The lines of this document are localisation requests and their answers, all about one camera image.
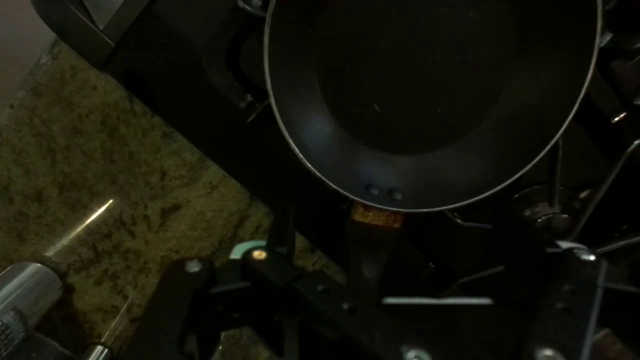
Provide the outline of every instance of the non-stick pan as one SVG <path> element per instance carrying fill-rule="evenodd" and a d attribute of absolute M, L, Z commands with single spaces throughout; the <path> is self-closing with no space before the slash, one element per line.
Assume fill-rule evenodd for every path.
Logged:
<path fill-rule="evenodd" d="M 445 209 L 549 149 L 599 31 L 598 0 L 272 0 L 268 90 L 327 183 L 382 208 Z"/>

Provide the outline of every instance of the cylindrical metal part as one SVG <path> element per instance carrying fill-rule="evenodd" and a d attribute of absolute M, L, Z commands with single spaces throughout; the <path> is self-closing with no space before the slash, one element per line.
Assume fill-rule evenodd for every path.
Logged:
<path fill-rule="evenodd" d="M 62 295 L 56 273 L 22 262 L 0 274 L 0 359 L 9 354 Z"/>
<path fill-rule="evenodd" d="M 82 360 L 111 360 L 113 353 L 108 347 L 100 344 L 91 345 L 82 356 Z"/>

